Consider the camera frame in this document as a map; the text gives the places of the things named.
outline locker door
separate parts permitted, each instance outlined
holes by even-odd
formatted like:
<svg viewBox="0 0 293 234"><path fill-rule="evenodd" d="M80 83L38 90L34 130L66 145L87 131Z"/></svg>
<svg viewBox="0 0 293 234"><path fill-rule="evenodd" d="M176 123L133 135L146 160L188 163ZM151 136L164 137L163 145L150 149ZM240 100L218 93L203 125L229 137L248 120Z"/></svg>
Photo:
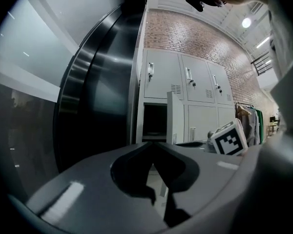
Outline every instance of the locker door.
<svg viewBox="0 0 293 234"><path fill-rule="evenodd" d="M167 92L173 91L184 99L178 55L148 50L146 59L145 97L166 99Z"/></svg>
<svg viewBox="0 0 293 234"><path fill-rule="evenodd" d="M167 93L167 138L169 144L184 142L185 110L173 92Z"/></svg>
<svg viewBox="0 0 293 234"><path fill-rule="evenodd" d="M213 91L218 104L233 105L232 92L229 80L224 67L208 63L210 74L212 75ZM216 88L218 84L221 87L222 93Z"/></svg>
<svg viewBox="0 0 293 234"><path fill-rule="evenodd" d="M215 103L213 86L206 62L182 56L187 83L188 100Z"/></svg>
<svg viewBox="0 0 293 234"><path fill-rule="evenodd" d="M188 108L189 132L191 127L195 127L194 140L206 140L208 132L215 131L217 128L216 108L191 105L189 105Z"/></svg>
<svg viewBox="0 0 293 234"><path fill-rule="evenodd" d="M235 113L233 108L218 108L219 127L226 125L227 123L235 119Z"/></svg>

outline open locker door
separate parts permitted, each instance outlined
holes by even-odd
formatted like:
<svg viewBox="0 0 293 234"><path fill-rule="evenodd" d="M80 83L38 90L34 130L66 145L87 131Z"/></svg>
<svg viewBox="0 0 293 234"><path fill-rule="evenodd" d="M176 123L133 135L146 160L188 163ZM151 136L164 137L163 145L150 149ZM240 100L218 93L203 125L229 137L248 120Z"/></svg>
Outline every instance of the open locker door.
<svg viewBox="0 0 293 234"><path fill-rule="evenodd" d="M182 101L173 93L167 92L167 143L184 142L185 110Z"/></svg>

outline white box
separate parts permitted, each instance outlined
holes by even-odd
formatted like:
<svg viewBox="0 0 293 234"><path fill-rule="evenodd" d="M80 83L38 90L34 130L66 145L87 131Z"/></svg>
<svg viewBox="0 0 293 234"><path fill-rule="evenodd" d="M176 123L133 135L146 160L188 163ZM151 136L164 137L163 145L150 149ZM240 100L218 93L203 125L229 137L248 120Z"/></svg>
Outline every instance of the white box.
<svg viewBox="0 0 293 234"><path fill-rule="evenodd" d="M239 129L237 119L216 129L210 137L214 148L218 154L238 155L248 146L246 144L243 130Z"/></svg>

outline ventilation slot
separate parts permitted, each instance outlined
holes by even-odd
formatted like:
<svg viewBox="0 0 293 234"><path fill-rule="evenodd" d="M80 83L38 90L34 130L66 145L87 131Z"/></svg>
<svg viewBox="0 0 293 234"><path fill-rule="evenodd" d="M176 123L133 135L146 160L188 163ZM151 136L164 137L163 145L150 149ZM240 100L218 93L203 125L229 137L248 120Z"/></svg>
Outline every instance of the ventilation slot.
<svg viewBox="0 0 293 234"><path fill-rule="evenodd" d="M205 90L207 98L213 98L213 92L211 90Z"/></svg>
<svg viewBox="0 0 293 234"><path fill-rule="evenodd" d="M175 94L181 94L181 87L179 85L171 85L171 91Z"/></svg>

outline wall light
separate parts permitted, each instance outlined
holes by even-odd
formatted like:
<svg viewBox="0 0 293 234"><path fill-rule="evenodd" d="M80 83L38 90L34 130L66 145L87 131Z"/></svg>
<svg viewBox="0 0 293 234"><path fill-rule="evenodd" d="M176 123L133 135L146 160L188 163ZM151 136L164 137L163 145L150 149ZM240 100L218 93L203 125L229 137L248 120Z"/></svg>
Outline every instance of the wall light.
<svg viewBox="0 0 293 234"><path fill-rule="evenodd" d="M242 21L242 26L243 26L243 28L248 28L248 27L250 27L251 23L252 23L251 19L245 18Z"/></svg>
<svg viewBox="0 0 293 234"><path fill-rule="evenodd" d="M263 40L256 48L258 49L261 45L263 45L265 42L269 40L270 37L267 37L265 40Z"/></svg>

